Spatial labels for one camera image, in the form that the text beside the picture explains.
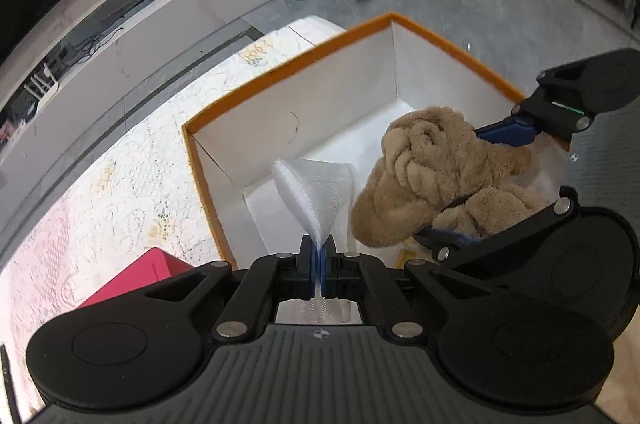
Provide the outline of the yellow snack packet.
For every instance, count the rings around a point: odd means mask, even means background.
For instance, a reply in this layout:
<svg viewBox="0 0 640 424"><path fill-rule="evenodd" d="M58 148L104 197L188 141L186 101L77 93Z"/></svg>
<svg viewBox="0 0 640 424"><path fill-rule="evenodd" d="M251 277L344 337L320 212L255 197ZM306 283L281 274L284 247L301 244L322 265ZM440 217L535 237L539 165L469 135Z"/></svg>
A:
<svg viewBox="0 0 640 424"><path fill-rule="evenodd" d="M425 259L427 249L415 240L405 240L399 245L399 251L395 260L395 269L402 269L405 263L411 259Z"/></svg>

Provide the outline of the brown twisted towel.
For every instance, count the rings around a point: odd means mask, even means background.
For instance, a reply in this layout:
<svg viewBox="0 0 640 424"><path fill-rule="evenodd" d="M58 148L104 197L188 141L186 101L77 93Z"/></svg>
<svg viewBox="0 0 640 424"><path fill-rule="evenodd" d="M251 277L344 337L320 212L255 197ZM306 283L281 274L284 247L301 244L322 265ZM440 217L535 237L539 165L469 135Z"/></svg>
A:
<svg viewBox="0 0 640 424"><path fill-rule="evenodd" d="M486 239L550 204L513 181L533 166L529 147L480 139L450 107L395 119L381 150L350 213L352 234L370 248L400 244L422 229Z"/></svg>

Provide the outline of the white mesh cloth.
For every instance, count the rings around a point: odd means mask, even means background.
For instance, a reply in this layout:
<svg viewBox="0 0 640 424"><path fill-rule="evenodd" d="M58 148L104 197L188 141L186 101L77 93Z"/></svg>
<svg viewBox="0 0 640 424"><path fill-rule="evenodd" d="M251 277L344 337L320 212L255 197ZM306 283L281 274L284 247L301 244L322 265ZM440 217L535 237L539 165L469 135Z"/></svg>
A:
<svg viewBox="0 0 640 424"><path fill-rule="evenodd" d="M350 214L359 181L352 165L278 158L271 166L271 176L283 204L311 237L317 251L337 229L338 250L355 253Z"/></svg>

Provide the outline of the red storage cube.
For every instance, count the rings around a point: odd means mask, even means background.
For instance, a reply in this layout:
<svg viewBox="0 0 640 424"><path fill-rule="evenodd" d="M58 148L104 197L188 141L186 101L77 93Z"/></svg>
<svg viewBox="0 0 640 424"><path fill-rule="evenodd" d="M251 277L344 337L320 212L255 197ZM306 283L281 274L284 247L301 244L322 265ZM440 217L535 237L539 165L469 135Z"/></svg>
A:
<svg viewBox="0 0 640 424"><path fill-rule="evenodd" d="M192 270L193 267L179 258L166 253L159 247L150 248L128 267L116 274L89 296L79 308L85 308L101 301L129 293L176 275Z"/></svg>

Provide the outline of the patterned tablecloth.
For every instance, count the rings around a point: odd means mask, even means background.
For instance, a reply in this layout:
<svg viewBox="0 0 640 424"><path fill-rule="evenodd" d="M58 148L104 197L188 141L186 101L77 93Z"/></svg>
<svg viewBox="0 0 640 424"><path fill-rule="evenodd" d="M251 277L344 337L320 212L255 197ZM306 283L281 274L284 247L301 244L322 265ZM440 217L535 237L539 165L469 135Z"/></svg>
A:
<svg viewBox="0 0 640 424"><path fill-rule="evenodd" d="M311 15L253 42L232 43L149 93L104 138L100 156L85 157L65 178L65 191L1 274L1 341L22 421L42 407L25 352L43 323L77 308L152 247L189 265L218 257L186 157L183 124L205 105L343 30Z"/></svg>

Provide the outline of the orange cardboard box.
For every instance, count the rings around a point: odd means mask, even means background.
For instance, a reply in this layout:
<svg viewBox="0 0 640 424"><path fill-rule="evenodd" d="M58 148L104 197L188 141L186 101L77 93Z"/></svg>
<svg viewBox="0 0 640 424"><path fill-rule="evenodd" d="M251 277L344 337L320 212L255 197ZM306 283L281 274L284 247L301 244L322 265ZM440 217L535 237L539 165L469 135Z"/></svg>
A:
<svg viewBox="0 0 640 424"><path fill-rule="evenodd" d="M243 269L268 254L296 253L303 236L273 184L277 159L347 164L363 185L401 115L448 106L483 127L522 100L468 52L389 13L241 84L182 132L219 255Z"/></svg>

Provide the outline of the marble tv console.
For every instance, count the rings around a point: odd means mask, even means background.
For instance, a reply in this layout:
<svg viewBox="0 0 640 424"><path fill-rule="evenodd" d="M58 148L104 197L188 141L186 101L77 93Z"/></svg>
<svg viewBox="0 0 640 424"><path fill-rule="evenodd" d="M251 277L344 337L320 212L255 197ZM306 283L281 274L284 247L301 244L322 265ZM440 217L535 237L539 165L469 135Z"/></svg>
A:
<svg viewBox="0 0 640 424"><path fill-rule="evenodd" d="M86 127L177 55L270 0L156 0L126 20L40 105L12 147L2 152L9 187L43 172L62 147L52 139Z"/></svg>

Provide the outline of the white wifi router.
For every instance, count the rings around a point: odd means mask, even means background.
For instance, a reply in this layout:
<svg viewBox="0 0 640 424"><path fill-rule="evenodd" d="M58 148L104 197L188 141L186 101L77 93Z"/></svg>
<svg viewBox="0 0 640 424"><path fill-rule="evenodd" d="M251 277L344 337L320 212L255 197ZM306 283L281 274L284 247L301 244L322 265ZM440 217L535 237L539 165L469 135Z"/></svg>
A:
<svg viewBox="0 0 640 424"><path fill-rule="evenodd" d="M37 109L46 106L60 89L60 82L46 62L41 63L27 78L23 89L36 101Z"/></svg>

